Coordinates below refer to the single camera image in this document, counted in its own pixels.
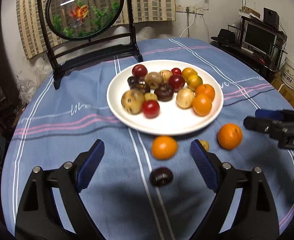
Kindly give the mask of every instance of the white bucket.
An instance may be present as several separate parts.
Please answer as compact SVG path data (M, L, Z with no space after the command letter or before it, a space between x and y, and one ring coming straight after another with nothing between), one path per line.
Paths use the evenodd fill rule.
M288 87L294 89L294 64L288 58L286 58L283 66L281 80Z

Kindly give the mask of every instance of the red fruit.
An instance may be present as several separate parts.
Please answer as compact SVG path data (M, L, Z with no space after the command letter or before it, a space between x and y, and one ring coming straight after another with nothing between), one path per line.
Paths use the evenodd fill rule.
M171 72L173 75L181 75L181 70L179 68L173 68Z
M157 101L148 100L143 104L143 114L146 118L155 118L159 115L160 106Z
M133 74L133 76L139 78L140 80L143 80L147 75L148 70L144 65L138 64L133 67L131 73Z
M172 86L174 92L178 92L185 86L185 79L181 75L172 75L169 79L169 85Z

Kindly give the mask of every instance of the blue gripper pad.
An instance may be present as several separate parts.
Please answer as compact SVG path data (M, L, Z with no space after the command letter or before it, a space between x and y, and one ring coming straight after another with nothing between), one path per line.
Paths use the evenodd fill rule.
M76 179L76 190L81 192L83 189L87 188L100 161L105 154L105 144L103 141L99 141L96 147L91 148L90 155L84 161L84 164L79 169Z
M272 110L263 110L263 109L257 109L255 112L255 117L274 119L278 121L283 120L283 114L281 113L281 111L272 111Z
M198 140L194 140L191 143L190 152L207 187L217 192L219 189L217 171L209 161L207 157L208 153L202 145L198 143Z

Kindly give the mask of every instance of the metal bolt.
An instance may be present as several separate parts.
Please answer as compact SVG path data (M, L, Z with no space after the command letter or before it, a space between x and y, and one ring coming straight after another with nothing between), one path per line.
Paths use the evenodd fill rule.
M34 173L38 173L38 172L40 172L40 167L39 166L36 166L35 168L32 169L32 171Z
M64 163L64 168L65 169L70 169L71 167L72 167L72 163L71 162Z
M262 169L259 168L259 167L255 167L253 170L254 170L256 173L261 173L261 172L262 172Z
M230 163L223 163L222 166L223 166L223 168L225 168L226 170L231 169L231 164L230 164Z

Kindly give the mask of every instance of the electrical outlet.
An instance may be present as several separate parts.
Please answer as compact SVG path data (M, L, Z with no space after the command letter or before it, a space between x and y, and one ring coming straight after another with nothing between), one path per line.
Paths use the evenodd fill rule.
M203 15L203 7L197 7L197 14Z
M197 6L190 7L190 13L197 13Z
M184 12L184 6L182 4L176 4L176 12Z

